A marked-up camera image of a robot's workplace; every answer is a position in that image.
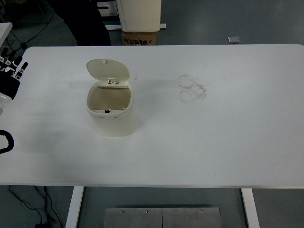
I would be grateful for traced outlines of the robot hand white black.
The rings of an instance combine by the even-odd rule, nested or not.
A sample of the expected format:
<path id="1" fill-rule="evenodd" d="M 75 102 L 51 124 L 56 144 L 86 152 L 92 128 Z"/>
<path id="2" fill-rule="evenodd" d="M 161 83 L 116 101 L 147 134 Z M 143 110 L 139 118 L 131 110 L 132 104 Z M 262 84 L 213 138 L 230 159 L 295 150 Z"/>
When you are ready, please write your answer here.
<path id="1" fill-rule="evenodd" d="M 3 113 L 5 105 L 14 100 L 20 86 L 20 79 L 28 66 L 28 62 L 24 62 L 17 70 L 23 57 L 18 56 L 14 59 L 15 51 L 6 57 L 7 52 L 8 48 L 5 47 L 0 53 L 0 114 Z"/>

